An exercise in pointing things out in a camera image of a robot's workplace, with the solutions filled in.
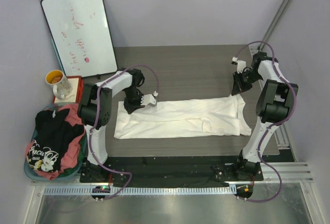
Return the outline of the white robot-print t-shirt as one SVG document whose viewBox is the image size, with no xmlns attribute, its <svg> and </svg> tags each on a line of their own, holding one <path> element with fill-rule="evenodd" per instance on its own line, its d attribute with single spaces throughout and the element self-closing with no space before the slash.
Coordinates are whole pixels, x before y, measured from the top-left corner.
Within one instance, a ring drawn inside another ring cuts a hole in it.
<svg viewBox="0 0 330 224">
<path fill-rule="evenodd" d="M 213 99 L 158 102 L 128 114 L 118 105 L 116 139 L 250 136 L 240 95 Z"/>
</svg>

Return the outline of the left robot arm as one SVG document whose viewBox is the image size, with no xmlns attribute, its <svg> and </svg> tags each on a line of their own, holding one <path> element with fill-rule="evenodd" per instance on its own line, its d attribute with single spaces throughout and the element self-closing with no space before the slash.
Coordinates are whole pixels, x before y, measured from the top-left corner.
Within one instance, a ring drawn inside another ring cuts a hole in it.
<svg viewBox="0 0 330 224">
<path fill-rule="evenodd" d="M 124 92 L 124 109 L 132 114 L 142 108 L 143 94 L 138 88 L 144 80 L 141 70 L 130 69 L 118 71 L 113 77 L 97 84 L 84 84 L 77 113 L 87 132 L 89 163 L 103 165 L 108 159 L 105 135 L 111 117 L 112 98 Z"/>
</svg>

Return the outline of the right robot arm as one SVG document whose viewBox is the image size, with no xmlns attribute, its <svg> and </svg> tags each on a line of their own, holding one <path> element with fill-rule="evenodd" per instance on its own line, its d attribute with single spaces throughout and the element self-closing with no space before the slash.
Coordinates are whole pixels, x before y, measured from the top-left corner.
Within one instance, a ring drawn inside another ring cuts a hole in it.
<svg viewBox="0 0 330 224">
<path fill-rule="evenodd" d="M 264 52 L 253 55 L 250 67 L 237 57 L 232 58 L 232 64 L 237 66 L 237 71 L 233 73 L 232 95 L 250 90 L 254 82 L 263 83 L 256 104 L 256 126 L 233 165 L 235 177 L 248 180 L 261 173 L 262 154 L 273 133 L 292 116 L 299 87 L 283 76 L 278 60 Z"/>
</svg>

